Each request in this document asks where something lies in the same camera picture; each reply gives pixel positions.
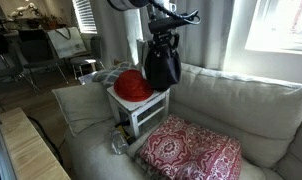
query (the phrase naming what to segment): red cap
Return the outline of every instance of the red cap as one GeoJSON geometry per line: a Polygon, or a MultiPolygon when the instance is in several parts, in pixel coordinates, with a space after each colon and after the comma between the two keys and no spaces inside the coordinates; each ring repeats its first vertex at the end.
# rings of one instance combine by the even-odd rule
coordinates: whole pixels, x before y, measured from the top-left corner
{"type": "Polygon", "coordinates": [[[114,91],[122,99],[139,102],[148,99],[153,90],[151,86],[142,77],[142,74],[138,70],[127,70],[119,75],[119,78],[114,83],[114,91]]]}

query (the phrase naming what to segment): couch armrest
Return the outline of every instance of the couch armrest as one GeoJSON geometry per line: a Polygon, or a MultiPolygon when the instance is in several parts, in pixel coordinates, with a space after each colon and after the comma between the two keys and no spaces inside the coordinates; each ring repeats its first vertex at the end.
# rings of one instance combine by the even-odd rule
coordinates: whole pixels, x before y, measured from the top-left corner
{"type": "Polygon", "coordinates": [[[279,162],[278,172],[287,180],[302,180],[302,126],[298,130],[289,151],[279,162]]]}

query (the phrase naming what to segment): window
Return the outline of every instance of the window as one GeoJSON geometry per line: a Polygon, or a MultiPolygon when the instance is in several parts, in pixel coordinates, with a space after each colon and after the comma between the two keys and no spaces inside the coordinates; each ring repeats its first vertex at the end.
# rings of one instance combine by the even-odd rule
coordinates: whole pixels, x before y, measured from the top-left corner
{"type": "Polygon", "coordinates": [[[302,0],[258,0],[246,49],[302,54],[302,0]]]}
{"type": "Polygon", "coordinates": [[[72,0],[81,33],[97,33],[90,0],[72,0]]]}

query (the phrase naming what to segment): window blinds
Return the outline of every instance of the window blinds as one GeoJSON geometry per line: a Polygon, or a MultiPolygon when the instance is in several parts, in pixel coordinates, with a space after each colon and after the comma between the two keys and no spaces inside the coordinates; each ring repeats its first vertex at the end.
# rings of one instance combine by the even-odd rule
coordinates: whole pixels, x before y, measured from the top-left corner
{"type": "Polygon", "coordinates": [[[90,0],[72,0],[81,33],[97,33],[90,0]]]}

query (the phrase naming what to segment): floor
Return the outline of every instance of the floor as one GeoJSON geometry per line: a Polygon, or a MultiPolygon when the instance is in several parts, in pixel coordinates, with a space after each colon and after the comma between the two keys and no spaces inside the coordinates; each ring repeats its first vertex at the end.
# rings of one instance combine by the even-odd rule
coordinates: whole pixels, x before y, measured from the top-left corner
{"type": "Polygon", "coordinates": [[[74,179],[68,147],[66,143],[63,143],[64,132],[68,126],[52,93],[52,89],[76,86],[80,85],[80,82],[74,79],[72,72],[67,69],[62,70],[65,72],[69,84],[66,84],[56,69],[35,74],[37,85],[41,90],[40,93],[35,93],[23,79],[19,79],[17,82],[12,81],[11,78],[6,79],[5,82],[0,80],[0,101],[6,111],[21,107],[27,116],[40,122],[48,137],[57,147],[60,147],[59,151],[63,159],[64,168],[69,176],[74,179]]]}

